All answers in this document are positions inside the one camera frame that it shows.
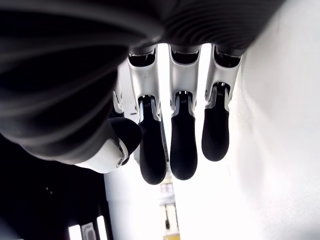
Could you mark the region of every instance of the white surface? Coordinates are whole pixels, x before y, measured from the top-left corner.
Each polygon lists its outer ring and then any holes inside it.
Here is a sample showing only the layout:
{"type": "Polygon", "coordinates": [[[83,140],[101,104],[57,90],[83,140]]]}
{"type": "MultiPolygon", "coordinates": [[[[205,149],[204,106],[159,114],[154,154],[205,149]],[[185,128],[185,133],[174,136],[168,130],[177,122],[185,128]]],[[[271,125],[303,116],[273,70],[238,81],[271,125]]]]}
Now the white surface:
{"type": "Polygon", "coordinates": [[[100,240],[108,240],[104,216],[99,216],[96,220],[98,223],[100,240]]]}
{"type": "Polygon", "coordinates": [[[82,240],[80,225],[70,226],[68,230],[70,240],[82,240]]]}
{"type": "MultiPolygon", "coordinates": [[[[319,23],[319,0],[287,1],[250,47],[229,105],[229,151],[220,162],[205,159],[201,150],[210,58],[210,46],[202,46],[195,108],[198,168],[192,179],[174,181],[182,240],[320,239],[319,23]]],[[[170,150],[168,46],[159,45],[158,53],[170,150]]],[[[120,66],[120,76],[127,71],[120,66]]],[[[124,90],[131,87],[121,86],[123,102],[134,112],[126,99],[130,91],[124,90]]],[[[139,166],[130,160],[109,173],[106,184],[114,239],[160,239],[156,191],[145,185],[139,166]]]]}

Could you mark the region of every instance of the white wall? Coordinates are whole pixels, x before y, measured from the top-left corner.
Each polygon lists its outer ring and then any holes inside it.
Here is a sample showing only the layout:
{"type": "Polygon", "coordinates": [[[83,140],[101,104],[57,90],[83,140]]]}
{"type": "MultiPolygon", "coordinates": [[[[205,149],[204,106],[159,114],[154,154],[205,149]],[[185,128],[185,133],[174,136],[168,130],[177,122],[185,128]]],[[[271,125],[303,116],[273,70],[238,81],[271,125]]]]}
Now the white wall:
{"type": "Polygon", "coordinates": [[[209,59],[209,46],[202,47],[198,169],[191,180],[174,182],[182,240],[320,239],[319,23],[320,1],[288,1],[248,50],[220,162],[201,151],[209,59]]]}

